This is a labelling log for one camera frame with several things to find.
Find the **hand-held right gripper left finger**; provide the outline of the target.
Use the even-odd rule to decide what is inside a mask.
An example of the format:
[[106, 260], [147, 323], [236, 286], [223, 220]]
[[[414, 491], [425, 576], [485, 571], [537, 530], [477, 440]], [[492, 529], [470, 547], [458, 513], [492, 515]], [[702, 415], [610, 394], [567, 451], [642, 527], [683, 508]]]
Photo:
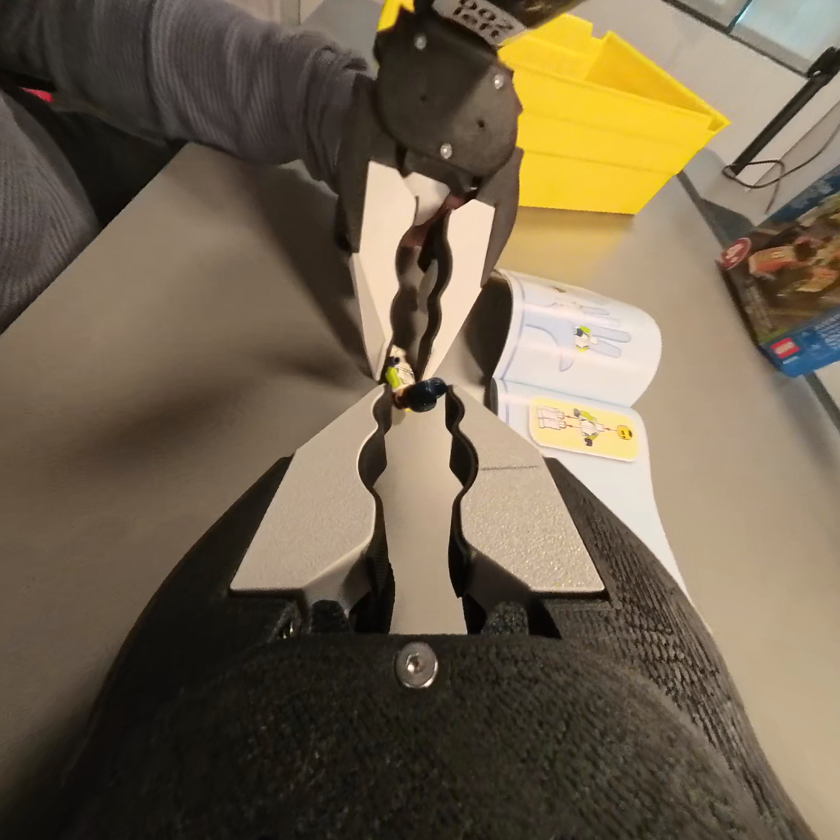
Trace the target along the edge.
[[375, 484], [386, 468], [392, 394], [377, 385], [291, 457], [230, 588], [355, 607], [373, 592], [367, 561], [386, 546]]

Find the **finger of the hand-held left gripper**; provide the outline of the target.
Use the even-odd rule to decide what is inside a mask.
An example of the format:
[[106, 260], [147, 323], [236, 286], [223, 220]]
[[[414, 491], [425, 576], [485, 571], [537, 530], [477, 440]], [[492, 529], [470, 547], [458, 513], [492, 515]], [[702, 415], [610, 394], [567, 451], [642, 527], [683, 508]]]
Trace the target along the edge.
[[362, 340], [371, 376], [382, 382], [402, 330], [403, 282], [399, 268], [403, 238], [414, 226], [417, 197], [401, 173], [370, 161], [364, 179], [360, 243], [350, 273], [360, 309]]
[[425, 328], [415, 373], [435, 375], [479, 295], [496, 210], [476, 199], [439, 210], [427, 225], [418, 257]]

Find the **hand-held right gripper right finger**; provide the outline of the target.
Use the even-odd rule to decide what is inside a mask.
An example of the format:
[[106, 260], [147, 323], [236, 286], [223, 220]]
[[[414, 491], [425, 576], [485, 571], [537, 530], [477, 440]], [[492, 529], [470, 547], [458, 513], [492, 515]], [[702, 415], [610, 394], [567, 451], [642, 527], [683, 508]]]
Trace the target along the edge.
[[472, 601], [598, 598], [604, 583], [545, 459], [482, 402], [451, 386], [449, 467], [461, 484], [448, 546]]

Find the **white lego minifigure torso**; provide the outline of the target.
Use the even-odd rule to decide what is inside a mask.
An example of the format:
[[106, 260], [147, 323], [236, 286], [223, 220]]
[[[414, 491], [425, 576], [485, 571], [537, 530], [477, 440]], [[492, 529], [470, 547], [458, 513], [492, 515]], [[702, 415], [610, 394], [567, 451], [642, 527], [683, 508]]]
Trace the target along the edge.
[[386, 353], [383, 375], [395, 395], [415, 385], [417, 381], [407, 352], [394, 344]]

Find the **lego instruction booklet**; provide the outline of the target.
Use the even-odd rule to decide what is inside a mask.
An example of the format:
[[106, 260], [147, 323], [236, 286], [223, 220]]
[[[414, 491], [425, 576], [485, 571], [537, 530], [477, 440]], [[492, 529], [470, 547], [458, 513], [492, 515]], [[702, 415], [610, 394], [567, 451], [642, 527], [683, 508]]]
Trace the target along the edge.
[[634, 409], [658, 370], [656, 321], [591, 290], [511, 270], [493, 274], [477, 304], [474, 355], [490, 410], [567, 468], [687, 593]]

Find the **dark lego minifigure cap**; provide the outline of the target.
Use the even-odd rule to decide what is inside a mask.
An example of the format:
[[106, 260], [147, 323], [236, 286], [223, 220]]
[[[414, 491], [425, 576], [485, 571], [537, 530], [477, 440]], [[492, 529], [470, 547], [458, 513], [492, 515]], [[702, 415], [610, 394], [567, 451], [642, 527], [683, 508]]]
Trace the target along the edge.
[[412, 413], [427, 413], [433, 410], [438, 400], [448, 393], [448, 385], [438, 377], [431, 377], [416, 382], [406, 390], [413, 409]]

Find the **yellow plastic bin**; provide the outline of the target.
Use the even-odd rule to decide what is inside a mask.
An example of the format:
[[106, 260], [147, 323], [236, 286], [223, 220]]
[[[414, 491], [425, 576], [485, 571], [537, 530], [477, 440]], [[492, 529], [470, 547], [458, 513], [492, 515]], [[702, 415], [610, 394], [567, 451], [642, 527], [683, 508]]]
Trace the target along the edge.
[[[385, 2], [377, 34], [401, 8]], [[637, 214], [729, 120], [576, 2], [433, 2], [495, 47], [521, 104], [522, 207]]]

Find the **blue lego box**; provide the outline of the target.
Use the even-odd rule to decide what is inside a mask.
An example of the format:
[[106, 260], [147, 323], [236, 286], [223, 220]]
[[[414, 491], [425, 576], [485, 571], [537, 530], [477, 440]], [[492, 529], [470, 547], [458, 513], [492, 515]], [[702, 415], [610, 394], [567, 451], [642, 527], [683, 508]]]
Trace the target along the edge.
[[717, 265], [775, 369], [794, 378], [838, 362], [838, 166], [735, 239]]

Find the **person's left forearm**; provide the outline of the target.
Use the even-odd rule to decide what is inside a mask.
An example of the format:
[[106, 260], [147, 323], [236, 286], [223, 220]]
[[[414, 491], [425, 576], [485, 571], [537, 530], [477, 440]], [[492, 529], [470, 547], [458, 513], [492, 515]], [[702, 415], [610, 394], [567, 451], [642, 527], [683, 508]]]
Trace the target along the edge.
[[301, 161], [335, 188], [362, 58], [228, 2], [6, 1], [2, 67], [135, 133], [244, 161]]

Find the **person's left hand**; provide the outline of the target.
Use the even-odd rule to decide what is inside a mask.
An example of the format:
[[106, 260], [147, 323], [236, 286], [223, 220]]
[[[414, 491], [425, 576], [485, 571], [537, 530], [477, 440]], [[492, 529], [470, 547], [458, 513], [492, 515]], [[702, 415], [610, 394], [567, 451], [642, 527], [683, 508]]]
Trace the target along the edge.
[[422, 223], [416, 223], [411, 226], [403, 235], [400, 241], [400, 247], [404, 249], [422, 247], [429, 232], [434, 228], [436, 223], [441, 218], [445, 217], [452, 209], [453, 200], [455, 200], [455, 207], [457, 207], [459, 205], [459, 200], [456, 199], [455, 196], [447, 196], [428, 219], [424, 220]]

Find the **black desk plate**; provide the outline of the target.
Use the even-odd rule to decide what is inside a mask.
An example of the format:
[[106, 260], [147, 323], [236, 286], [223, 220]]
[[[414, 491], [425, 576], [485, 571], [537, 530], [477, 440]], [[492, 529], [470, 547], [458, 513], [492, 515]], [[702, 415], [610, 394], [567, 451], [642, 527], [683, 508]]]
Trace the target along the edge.
[[738, 239], [748, 237], [753, 231], [753, 222], [746, 216], [726, 206], [716, 204], [699, 194], [687, 173], [680, 172], [676, 178], [703, 217], [721, 249], [729, 247]]

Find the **black pole stand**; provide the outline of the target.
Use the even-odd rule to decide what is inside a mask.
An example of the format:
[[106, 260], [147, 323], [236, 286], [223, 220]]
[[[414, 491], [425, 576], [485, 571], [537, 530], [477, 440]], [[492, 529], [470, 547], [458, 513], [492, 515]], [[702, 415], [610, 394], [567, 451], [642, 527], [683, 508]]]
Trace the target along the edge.
[[805, 83], [785, 103], [772, 120], [764, 126], [759, 134], [737, 156], [734, 162], [723, 168], [722, 173], [731, 181], [737, 181], [741, 173], [748, 168], [757, 166], [774, 167], [781, 161], [761, 159], [760, 153], [782, 132], [782, 130], [798, 115], [803, 108], [813, 100], [827, 85], [834, 80], [839, 72], [839, 47], [828, 47], [805, 73]]

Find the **large grid window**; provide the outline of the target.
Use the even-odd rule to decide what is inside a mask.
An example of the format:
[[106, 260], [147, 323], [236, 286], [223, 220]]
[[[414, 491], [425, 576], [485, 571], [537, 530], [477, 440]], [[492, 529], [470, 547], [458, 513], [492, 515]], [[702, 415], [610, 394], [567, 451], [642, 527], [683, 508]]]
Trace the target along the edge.
[[839, 47], [838, 1], [668, 1], [762, 56], [804, 75]]

